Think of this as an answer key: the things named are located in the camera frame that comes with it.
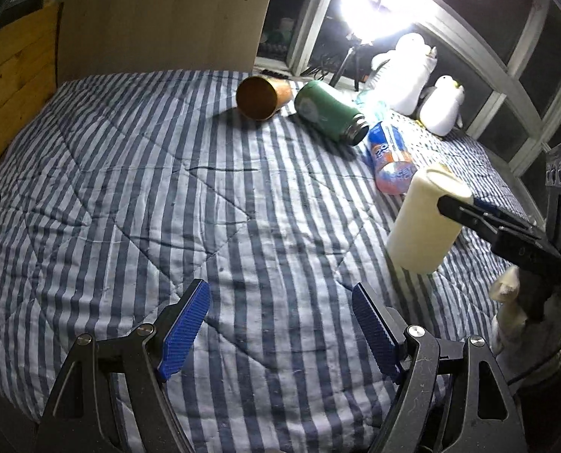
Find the white cream plastic cup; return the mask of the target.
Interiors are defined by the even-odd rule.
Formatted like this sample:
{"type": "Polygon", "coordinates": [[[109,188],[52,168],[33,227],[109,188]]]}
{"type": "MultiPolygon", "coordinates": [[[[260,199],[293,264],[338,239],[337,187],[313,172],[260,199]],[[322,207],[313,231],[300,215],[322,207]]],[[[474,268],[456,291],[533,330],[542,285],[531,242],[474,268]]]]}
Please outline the white cream plastic cup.
{"type": "Polygon", "coordinates": [[[460,234],[462,225],[440,214],[437,202],[449,195],[473,203],[473,192],[442,164],[414,174],[386,242],[392,262],[417,274],[433,273],[460,234]]]}

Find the large white penguin plush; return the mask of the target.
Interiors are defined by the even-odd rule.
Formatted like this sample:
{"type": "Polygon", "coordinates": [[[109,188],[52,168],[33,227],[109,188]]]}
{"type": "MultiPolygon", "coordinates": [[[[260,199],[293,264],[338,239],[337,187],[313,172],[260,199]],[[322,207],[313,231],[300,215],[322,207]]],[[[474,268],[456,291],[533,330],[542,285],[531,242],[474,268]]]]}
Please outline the large white penguin plush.
{"type": "Polygon", "coordinates": [[[394,49],[371,59],[371,73],[364,83],[385,106],[410,116],[437,65],[437,49],[419,33],[402,35],[394,49]]]}

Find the blue striped quilt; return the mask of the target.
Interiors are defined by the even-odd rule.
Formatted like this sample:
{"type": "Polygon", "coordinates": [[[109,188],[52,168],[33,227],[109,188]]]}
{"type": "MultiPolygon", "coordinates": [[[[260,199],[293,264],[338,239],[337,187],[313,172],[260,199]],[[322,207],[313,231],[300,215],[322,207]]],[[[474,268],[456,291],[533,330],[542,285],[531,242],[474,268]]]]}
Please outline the blue striped quilt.
{"type": "Polygon", "coordinates": [[[0,166],[0,400],[38,420],[73,340],[129,333],[197,278],[211,307],[168,396],[199,452],[366,447],[395,394],[351,309],[365,281],[403,318],[488,336],[506,268],[464,230],[409,273],[386,243],[401,199],[363,147],[287,105],[235,107],[239,72],[62,85],[0,166]]]}

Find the cream stuffed toy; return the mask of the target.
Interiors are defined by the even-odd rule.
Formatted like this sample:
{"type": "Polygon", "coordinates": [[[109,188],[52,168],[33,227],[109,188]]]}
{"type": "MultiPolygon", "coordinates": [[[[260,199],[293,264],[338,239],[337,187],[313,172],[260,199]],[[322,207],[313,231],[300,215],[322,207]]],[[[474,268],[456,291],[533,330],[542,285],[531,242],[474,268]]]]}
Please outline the cream stuffed toy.
{"type": "Polygon", "coordinates": [[[556,373],[561,368],[561,287],[511,265],[488,295],[499,303],[490,347],[510,391],[556,373]]]}

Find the small white penguin plush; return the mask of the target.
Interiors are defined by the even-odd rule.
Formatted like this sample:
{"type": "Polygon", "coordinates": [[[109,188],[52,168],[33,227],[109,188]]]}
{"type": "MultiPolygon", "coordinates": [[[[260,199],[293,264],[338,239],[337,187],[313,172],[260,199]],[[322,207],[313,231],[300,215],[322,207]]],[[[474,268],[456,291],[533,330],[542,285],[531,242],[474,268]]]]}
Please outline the small white penguin plush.
{"type": "Polygon", "coordinates": [[[440,76],[435,84],[424,90],[417,119],[432,134],[444,137],[456,125],[465,89],[452,76],[440,76]]]}

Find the orange pine headboard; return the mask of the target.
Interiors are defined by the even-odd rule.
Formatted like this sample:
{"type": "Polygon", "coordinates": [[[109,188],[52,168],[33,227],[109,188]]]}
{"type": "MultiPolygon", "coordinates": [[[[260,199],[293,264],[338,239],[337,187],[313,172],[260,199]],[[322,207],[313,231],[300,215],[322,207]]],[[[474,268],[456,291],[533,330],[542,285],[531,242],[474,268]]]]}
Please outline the orange pine headboard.
{"type": "Polygon", "coordinates": [[[0,158],[56,92],[59,12],[53,4],[0,29],[0,158]]]}

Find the orange brown cup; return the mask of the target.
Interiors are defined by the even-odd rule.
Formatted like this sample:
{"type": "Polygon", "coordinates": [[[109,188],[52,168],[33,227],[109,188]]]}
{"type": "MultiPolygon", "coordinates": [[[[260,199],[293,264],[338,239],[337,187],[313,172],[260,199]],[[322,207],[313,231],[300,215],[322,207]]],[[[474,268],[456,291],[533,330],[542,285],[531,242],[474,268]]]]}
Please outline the orange brown cup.
{"type": "Polygon", "coordinates": [[[240,82],[235,101],[238,110],[254,121],[266,121],[292,98],[288,80],[265,76],[251,76],[240,82]]]}

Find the light wood board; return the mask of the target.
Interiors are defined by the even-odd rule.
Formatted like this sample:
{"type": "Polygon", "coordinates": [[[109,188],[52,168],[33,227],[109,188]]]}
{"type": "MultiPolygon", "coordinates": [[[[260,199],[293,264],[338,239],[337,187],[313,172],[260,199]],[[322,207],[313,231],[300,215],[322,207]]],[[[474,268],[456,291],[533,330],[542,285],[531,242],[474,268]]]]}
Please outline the light wood board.
{"type": "Polygon", "coordinates": [[[270,0],[63,0],[58,80],[253,69],[270,0]]]}

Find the green insulated bottle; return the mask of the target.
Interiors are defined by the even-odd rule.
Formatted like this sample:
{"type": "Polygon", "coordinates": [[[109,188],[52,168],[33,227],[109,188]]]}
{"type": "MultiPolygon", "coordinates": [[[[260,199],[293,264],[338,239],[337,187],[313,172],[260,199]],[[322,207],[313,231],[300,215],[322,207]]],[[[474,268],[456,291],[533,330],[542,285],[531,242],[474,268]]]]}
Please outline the green insulated bottle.
{"type": "Polygon", "coordinates": [[[368,135],[364,114],[343,95],[322,81],[307,82],[295,98],[298,115],[332,141],[355,146],[368,135]]]}

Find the black power strip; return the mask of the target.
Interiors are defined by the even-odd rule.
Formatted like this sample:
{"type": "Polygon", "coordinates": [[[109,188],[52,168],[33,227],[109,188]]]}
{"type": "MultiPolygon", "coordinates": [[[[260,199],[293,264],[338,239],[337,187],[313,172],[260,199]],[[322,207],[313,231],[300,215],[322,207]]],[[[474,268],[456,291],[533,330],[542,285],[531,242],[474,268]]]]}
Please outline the black power strip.
{"type": "Polygon", "coordinates": [[[291,78],[291,76],[284,74],[283,72],[273,71],[273,69],[261,69],[260,73],[263,76],[279,80],[289,80],[291,78]]]}

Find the orange soda bottle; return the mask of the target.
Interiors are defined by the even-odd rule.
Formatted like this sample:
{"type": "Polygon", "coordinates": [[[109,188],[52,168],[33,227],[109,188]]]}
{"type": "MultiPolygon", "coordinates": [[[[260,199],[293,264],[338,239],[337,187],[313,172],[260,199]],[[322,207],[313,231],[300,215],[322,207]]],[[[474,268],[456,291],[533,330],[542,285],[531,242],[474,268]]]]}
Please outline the orange soda bottle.
{"type": "Polygon", "coordinates": [[[406,194],[417,167],[399,130],[386,121],[375,124],[368,131],[368,154],[378,191],[406,194]]]}

